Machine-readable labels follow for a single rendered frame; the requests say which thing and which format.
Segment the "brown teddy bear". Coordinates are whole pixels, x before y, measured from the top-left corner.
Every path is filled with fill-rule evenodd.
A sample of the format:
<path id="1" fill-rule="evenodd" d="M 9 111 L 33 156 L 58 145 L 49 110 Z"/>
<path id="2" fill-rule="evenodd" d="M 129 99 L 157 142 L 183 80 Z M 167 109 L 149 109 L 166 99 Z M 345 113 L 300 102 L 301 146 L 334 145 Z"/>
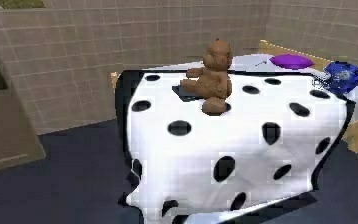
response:
<path id="1" fill-rule="evenodd" d="M 228 70 L 232 64 L 231 45 L 216 38 L 207 47 L 203 67 L 190 68 L 180 81 L 184 91 L 204 100 L 201 111 L 209 116 L 219 116 L 226 111 L 226 99 L 232 93 Z"/>

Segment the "white black-spotted bed blanket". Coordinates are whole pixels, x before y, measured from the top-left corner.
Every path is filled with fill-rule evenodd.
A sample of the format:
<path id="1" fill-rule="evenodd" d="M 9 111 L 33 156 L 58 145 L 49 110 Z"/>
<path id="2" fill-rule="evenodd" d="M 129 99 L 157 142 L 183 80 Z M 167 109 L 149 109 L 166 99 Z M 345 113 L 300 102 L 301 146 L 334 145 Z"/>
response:
<path id="1" fill-rule="evenodd" d="M 219 116 L 202 100 L 172 91 L 181 70 L 129 70 L 117 81 L 119 131 L 136 183 L 126 202 L 145 224 L 178 215 L 244 210 L 316 186 L 342 138 L 354 101 L 299 72 L 229 74 L 232 93 Z"/>

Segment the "purple pillow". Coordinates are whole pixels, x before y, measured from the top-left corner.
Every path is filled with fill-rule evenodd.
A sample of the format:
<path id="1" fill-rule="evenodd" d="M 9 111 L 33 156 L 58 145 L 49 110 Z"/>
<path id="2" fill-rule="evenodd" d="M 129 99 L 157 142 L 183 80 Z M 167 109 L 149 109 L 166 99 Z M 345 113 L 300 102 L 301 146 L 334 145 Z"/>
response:
<path id="1" fill-rule="evenodd" d="M 314 64 L 311 59 L 296 54 L 276 55 L 270 61 L 278 67 L 292 70 L 305 69 Z"/>

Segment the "blue football helmet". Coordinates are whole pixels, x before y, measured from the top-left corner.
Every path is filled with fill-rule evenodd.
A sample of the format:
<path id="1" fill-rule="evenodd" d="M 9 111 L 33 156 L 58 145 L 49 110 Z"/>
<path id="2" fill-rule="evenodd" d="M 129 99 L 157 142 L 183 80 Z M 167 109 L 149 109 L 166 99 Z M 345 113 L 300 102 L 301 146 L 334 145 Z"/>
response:
<path id="1" fill-rule="evenodd" d="M 324 76 L 315 76 L 315 83 L 324 89 L 344 95 L 358 86 L 358 67 L 344 61 L 333 61 L 324 69 Z"/>

